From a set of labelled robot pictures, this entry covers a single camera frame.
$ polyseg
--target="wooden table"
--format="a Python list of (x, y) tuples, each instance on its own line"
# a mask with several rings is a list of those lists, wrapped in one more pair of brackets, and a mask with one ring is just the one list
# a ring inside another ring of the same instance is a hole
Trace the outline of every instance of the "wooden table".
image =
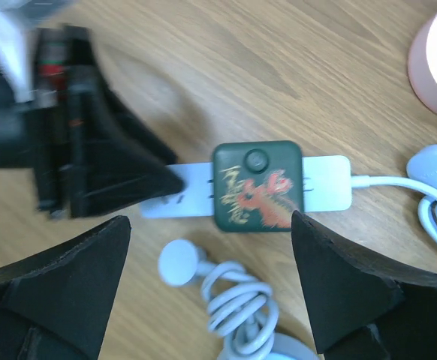
[[(346, 155), (357, 174), (404, 175), (437, 143), (437, 116), (414, 96), (409, 45), (437, 0), (82, 0), (59, 20), (96, 34), (104, 72), (183, 162), (220, 143), (293, 140), (305, 155)], [(437, 272), (437, 246), (405, 190), (356, 192), (344, 212), (313, 217), (396, 260)], [(103, 219), (52, 222), (34, 211), (27, 171), (0, 171), (0, 266)], [(280, 325), (313, 347), (290, 234), (223, 234), (210, 218), (144, 220), (133, 233), (101, 359), (213, 359), (198, 287), (171, 289), (157, 259), (184, 237), (215, 261), (239, 260), (270, 282)]]

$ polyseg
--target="red dragon print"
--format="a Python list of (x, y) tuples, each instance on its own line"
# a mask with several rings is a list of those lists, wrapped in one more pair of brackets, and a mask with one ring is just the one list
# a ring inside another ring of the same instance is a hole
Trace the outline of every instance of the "red dragon print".
[(261, 213), (262, 225), (265, 227), (291, 227), (292, 212), (297, 205), (285, 194), (292, 189), (294, 183), (283, 176), (284, 170), (272, 172), (265, 182), (255, 187), (253, 179), (243, 182), (243, 189), (237, 196), (237, 205), (242, 209)]

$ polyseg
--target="black object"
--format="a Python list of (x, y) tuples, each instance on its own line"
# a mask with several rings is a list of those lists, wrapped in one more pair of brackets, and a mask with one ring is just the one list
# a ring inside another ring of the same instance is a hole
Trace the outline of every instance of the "black object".
[(165, 166), (176, 155), (110, 90), (85, 28), (40, 29), (34, 69), (25, 104), (0, 74), (0, 168), (33, 169), (40, 210), (98, 216), (183, 189)]
[(130, 230), (115, 217), (0, 268), (0, 360), (97, 359)]
[(315, 346), (326, 360), (437, 359), (437, 274), (297, 211), (292, 244)]

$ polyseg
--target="white cord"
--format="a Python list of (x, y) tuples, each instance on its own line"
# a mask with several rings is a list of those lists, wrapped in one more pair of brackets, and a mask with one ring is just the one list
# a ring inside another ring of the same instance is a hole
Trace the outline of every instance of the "white cord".
[[(172, 287), (182, 287), (203, 278), (200, 288), (210, 315), (209, 332), (224, 338), (220, 360), (263, 360), (277, 349), (275, 327), (279, 321), (279, 306), (272, 299), (272, 287), (247, 274), (234, 261), (215, 264), (206, 259), (205, 251), (185, 239), (177, 239), (164, 247), (158, 259), (162, 280)], [(220, 294), (212, 288), (217, 280), (237, 283)], [(316, 355), (301, 342), (293, 339), (297, 359), (316, 359)], [(295, 359), (282, 356), (280, 359)]]
[(409, 161), (407, 172), (410, 179), (399, 176), (352, 176), (352, 187), (390, 185), (421, 192), (425, 197), (419, 202), (419, 220), (437, 243), (437, 145), (428, 146), (416, 154)]
[[(214, 283), (224, 278), (233, 278), (238, 284), (213, 295)], [(200, 294), (208, 303), (209, 332), (224, 338), (219, 359), (266, 358), (272, 351), (279, 321), (279, 307), (272, 299), (272, 287), (268, 283), (247, 274), (238, 262), (227, 261), (217, 265), (203, 279)], [(267, 314), (261, 310), (264, 306), (269, 309)]]

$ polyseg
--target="white connector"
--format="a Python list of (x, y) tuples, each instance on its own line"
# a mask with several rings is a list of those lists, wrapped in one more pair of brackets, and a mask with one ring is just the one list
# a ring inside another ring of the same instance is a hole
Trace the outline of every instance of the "white connector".
[[(181, 193), (140, 203), (144, 218), (213, 216), (212, 163), (170, 165), (185, 182)], [(305, 212), (337, 212), (352, 204), (351, 163), (345, 156), (303, 158)]]

